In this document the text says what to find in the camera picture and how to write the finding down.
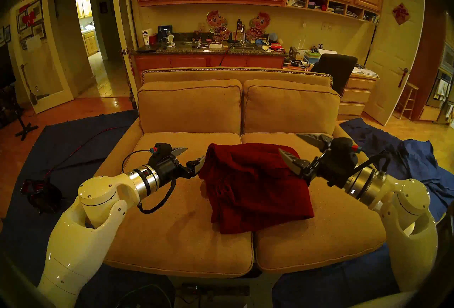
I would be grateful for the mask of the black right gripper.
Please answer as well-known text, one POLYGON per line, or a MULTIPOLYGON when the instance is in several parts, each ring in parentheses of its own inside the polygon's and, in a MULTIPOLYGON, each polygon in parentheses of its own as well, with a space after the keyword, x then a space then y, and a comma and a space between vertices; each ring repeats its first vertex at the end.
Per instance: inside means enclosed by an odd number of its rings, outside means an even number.
MULTIPOLYGON (((304 142, 316 147, 320 152, 330 149, 333 137, 328 134, 297 133, 296 136, 304 142)), ((323 178, 329 187, 343 188, 347 180, 355 174, 358 156, 322 155, 310 162, 297 158, 295 155, 281 148, 278 149, 282 160, 299 179, 308 186, 316 178, 323 178)))

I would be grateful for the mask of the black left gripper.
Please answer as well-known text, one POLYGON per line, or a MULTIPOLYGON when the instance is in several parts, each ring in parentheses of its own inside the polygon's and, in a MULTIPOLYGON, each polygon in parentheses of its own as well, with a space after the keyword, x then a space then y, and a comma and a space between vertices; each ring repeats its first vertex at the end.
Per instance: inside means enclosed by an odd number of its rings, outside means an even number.
POLYGON ((175 147, 171 150, 171 155, 164 158, 152 157, 152 169, 158 176, 158 188, 164 187, 166 184, 178 178, 191 179, 200 173, 204 165, 206 156, 199 157, 195 160, 188 161, 183 165, 176 158, 187 151, 186 147, 175 147))

